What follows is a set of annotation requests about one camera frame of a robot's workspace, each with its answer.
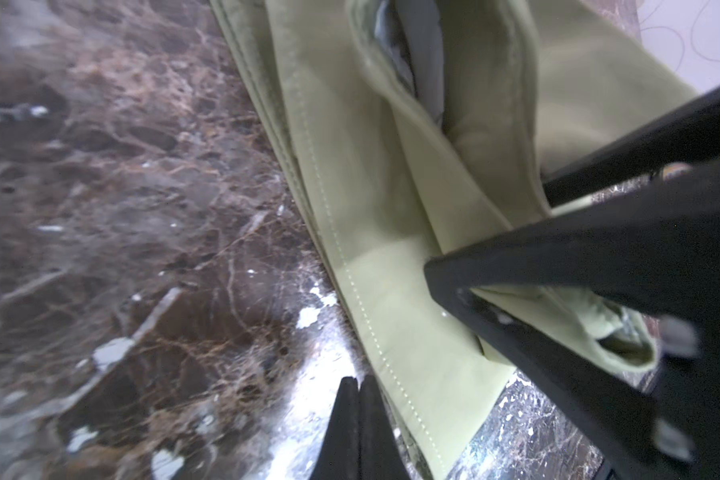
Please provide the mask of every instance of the brown marble countertop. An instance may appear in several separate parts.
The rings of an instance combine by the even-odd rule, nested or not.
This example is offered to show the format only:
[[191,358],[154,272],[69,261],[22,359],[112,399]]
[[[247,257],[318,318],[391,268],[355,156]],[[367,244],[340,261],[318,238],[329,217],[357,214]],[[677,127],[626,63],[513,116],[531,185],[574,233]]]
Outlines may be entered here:
[[[0,0],[0,480],[307,478],[367,371],[209,5]],[[599,462],[517,374],[450,478]]]

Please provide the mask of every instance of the olive green cloth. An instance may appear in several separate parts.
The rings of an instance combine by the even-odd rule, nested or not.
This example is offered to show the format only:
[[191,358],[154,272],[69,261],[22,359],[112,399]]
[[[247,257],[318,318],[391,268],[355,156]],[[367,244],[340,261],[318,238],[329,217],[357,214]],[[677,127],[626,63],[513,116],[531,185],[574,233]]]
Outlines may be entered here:
[[[440,129],[374,39],[379,3],[213,0],[368,359],[444,478],[514,368],[430,299],[424,263],[550,216],[540,168],[692,91],[576,0],[443,0]],[[588,291],[478,293],[606,370],[656,360],[641,315]],[[598,343],[625,324],[633,349]]]

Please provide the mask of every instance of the curved line drawing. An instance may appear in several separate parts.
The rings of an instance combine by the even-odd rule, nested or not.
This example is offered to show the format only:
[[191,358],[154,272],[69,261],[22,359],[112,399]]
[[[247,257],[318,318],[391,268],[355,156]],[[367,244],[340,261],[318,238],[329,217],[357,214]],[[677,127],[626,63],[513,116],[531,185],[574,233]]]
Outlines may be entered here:
[[691,25],[691,35],[690,35],[691,36],[691,48],[697,55],[699,55],[704,60],[707,60],[709,62],[719,62],[720,63],[720,58],[708,57],[707,55],[704,55],[703,53],[701,53],[701,50],[699,50],[699,48],[696,46],[696,41],[693,39],[694,38],[693,35],[696,33],[696,24],[699,22],[699,18],[701,18],[701,14],[704,13],[706,8],[709,7],[711,3],[712,3],[712,0],[707,0],[707,3],[705,3],[704,6],[701,7],[701,10],[699,10],[699,14],[696,16],[696,18],[693,19],[693,24]]
[[645,17],[644,19],[640,20],[640,24],[642,24],[643,22],[647,22],[647,21],[648,21],[648,18],[651,18],[651,16],[652,16],[654,13],[656,13],[656,10],[658,10],[659,8],[661,8],[661,5],[664,5],[664,1],[665,1],[665,0],[661,0],[661,2],[659,2],[659,5],[657,5],[656,8],[654,8],[653,11],[648,14],[647,17]]
[[642,28],[640,30],[640,36],[643,35],[643,32],[648,32],[649,30],[669,30],[670,32],[675,34],[675,36],[677,36],[677,38],[680,40],[680,46],[682,47],[682,50],[680,50],[680,60],[678,61],[677,66],[674,67],[674,69],[672,70],[673,72],[677,73],[677,69],[680,68],[682,60],[686,57],[686,43],[682,40],[682,35],[678,33],[677,30],[670,27],[648,27]]

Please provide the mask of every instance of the white stitching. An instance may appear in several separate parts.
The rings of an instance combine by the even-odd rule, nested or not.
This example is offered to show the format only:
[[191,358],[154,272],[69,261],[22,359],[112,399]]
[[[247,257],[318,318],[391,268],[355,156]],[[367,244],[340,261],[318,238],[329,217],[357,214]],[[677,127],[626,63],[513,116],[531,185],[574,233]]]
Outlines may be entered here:
[[[283,10],[287,10],[287,6],[283,5]],[[355,299],[358,302],[358,305],[360,306],[360,311],[363,314],[363,318],[365,319],[365,325],[368,326],[368,331],[371,333],[371,338],[373,338],[374,345],[376,345],[376,350],[378,351],[378,355],[381,358],[382,362],[384,362],[384,366],[387,367],[389,370],[390,375],[392,375],[392,379],[394,380],[394,383],[397,384],[398,388],[400,389],[400,392],[403,394],[403,397],[406,399],[408,406],[411,409],[411,412],[413,413],[414,417],[418,421],[419,425],[422,427],[422,430],[426,434],[427,438],[429,439],[429,442],[432,444],[432,448],[434,449],[434,454],[438,457],[438,461],[440,462],[440,466],[443,470],[445,470],[445,464],[443,463],[442,456],[440,456],[440,451],[438,450],[438,447],[434,444],[434,440],[432,439],[432,435],[429,433],[429,430],[427,429],[426,425],[424,424],[424,421],[419,416],[418,412],[416,411],[416,408],[413,405],[413,402],[411,402],[411,399],[408,398],[408,394],[405,391],[405,388],[400,383],[400,380],[398,379],[397,375],[394,374],[394,370],[392,369],[392,365],[390,365],[389,361],[384,357],[384,354],[382,353],[381,345],[378,343],[378,339],[376,338],[376,334],[373,331],[373,327],[371,326],[371,320],[368,317],[368,314],[365,312],[365,307],[362,304],[362,300],[360,299],[360,294],[357,290],[357,287],[355,286],[355,281],[352,280],[352,273],[349,269],[349,266],[347,265],[346,257],[344,256],[344,251],[342,250],[342,245],[338,240],[338,235],[336,234],[336,228],[333,221],[333,216],[331,215],[331,209],[328,206],[328,198],[326,197],[326,189],[323,187],[322,178],[320,177],[320,171],[317,166],[317,159],[315,156],[315,149],[314,145],[312,143],[312,134],[310,133],[307,117],[306,117],[306,102],[304,101],[304,96],[302,94],[301,90],[301,75],[298,70],[298,61],[296,59],[296,39],[293,39],[293,42],[291,42],[291,45],[294,45],[293,48],[289,51],[289,56],[291,59],[291,62],[293,63],[294,72],[296,76],[296,82],[295,82],[295,90],[296,94],[298,95],[298,106],[299,110],[301,112],[301,122],[302,126],[304,127],[304,132],[307,140],[307,148],[309,149],[309,154],[312,159],[312,166],[315,168],[315,175],[317,177],[318,182],[318,188],[320,189],[320,195],[322,197],[323,206],[326,208],[326,215],[328,216],[328,225],[331,229],[331,233],[333,234],[334,242],[336,243],[336,249],[338,250],[338,255],[342,261],[342,267],[347,273],[347,278],[349,280],[349,284],[352,286],[352,291],[355,293]]]

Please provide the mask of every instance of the garment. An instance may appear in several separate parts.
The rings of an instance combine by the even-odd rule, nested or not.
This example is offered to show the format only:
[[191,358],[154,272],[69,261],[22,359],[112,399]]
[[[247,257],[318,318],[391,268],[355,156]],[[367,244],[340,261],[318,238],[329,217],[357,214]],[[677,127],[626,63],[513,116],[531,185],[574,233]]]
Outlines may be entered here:
[[[576,0],[443,0],[441,127],[378,42],[380,4],[213,0],[376,376],[444,478],[514,367],[430,299],[424,263],[550,216],[540,168],[693,92]],[[641,315],[586,290],[477,293],[608,371],[655,364]],[[614,335],[634,348],[598,342]]]

